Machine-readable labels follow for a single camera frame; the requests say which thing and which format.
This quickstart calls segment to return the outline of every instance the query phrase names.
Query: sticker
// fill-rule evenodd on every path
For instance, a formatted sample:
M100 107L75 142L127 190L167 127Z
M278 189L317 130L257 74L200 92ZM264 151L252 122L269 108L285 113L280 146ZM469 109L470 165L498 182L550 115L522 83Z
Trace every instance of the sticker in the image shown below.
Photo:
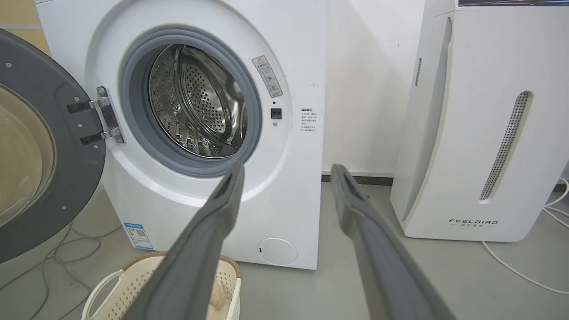
M263 78L263 81L267 86L267 90L269 90L271 98L282 96L283 92L281 90L281 86L279 85L277 77L275 77L275 73L273 72L273 69L271 68L271 65L269 64L267 58L265 58L265 56L260 56L254 58L251 61Z
M316 116L318 114L312 108L300 110L300 131L316 132Z
M144 228L141 224L125 223L125 227L135 247L140 249L154 250L150 244L150 240L148 240L146 231L144 231Z

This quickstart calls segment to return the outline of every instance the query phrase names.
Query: front-loading washing machine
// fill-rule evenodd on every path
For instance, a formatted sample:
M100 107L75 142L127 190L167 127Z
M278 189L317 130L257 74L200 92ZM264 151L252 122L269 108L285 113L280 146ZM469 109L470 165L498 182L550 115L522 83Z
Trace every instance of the front-loading washing machine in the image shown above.
M36 2L53 60L0 34L0 262L99 181L133 246L168 250L238 162L222 253L316 269L325 1Z

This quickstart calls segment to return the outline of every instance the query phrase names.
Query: door hinge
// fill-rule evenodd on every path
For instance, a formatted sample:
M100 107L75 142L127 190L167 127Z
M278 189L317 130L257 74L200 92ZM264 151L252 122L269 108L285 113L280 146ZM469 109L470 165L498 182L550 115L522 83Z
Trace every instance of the door hinge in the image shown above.
M103 126L101 137L103 139L114 138L119 143L125 143L121 130L118 127L117 117L114 115L113 104L107 87L97 87L97 100L90 101L89 105L91 109L100 111L101 124Z

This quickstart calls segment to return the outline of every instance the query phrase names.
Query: laundry basket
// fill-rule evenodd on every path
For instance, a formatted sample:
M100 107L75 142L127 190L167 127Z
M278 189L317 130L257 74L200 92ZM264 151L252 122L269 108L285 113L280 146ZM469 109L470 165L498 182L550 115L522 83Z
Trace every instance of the laundry basket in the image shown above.
M129 262L121 270L106 276L89 295L83 308L81 319L120 319L165 255L165 251L147 253ZM118 278L118 282L97 310L92 312L93 303L101 289L115 278ZM239 312L241 310L241 301L239 299L241 272L237 263L231 258L221 256L217 264L215 278L221 280L227 296L230 297L229 303L226 303L221 309L221 314L224 315L227 312L227 320L239 320Z

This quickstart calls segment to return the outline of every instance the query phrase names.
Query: white air purifier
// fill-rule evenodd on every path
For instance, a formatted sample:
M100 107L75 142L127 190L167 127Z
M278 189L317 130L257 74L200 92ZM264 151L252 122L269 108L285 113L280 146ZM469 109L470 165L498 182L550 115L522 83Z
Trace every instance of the white air purifier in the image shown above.
M427 0L391 192L405 235L531 230L569 159L562 4Z

